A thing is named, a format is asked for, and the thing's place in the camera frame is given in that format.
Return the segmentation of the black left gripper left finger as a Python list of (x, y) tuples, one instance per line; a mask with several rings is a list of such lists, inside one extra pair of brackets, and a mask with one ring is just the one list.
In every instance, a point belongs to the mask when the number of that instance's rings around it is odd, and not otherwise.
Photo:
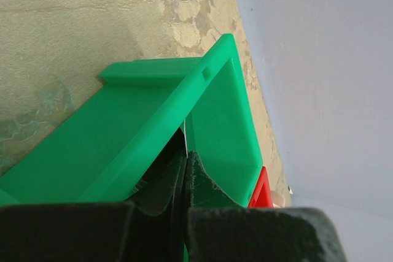
[(184, 151), (123, 202), (1, 208), (2, 261), (182, 261)]

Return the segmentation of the black VIP card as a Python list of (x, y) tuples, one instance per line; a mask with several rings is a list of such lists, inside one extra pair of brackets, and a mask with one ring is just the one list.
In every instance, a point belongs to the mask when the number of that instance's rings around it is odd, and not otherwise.
[(183, 133), (184, 133), (184, 144), (185, 144), (185, 154), (186, 157), (189, 157), (189, 150), (187, 145), (187, 129), (186, 129), (186, 119), (183, 121)]

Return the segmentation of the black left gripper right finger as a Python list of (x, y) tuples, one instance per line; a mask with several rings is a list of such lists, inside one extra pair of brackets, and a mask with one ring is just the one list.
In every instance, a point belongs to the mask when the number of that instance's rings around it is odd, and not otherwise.
[(248, 209), (187, 160), (185, 244), (189, 261), (346, 261), (337, 231), (323, 211), (300, 207)]

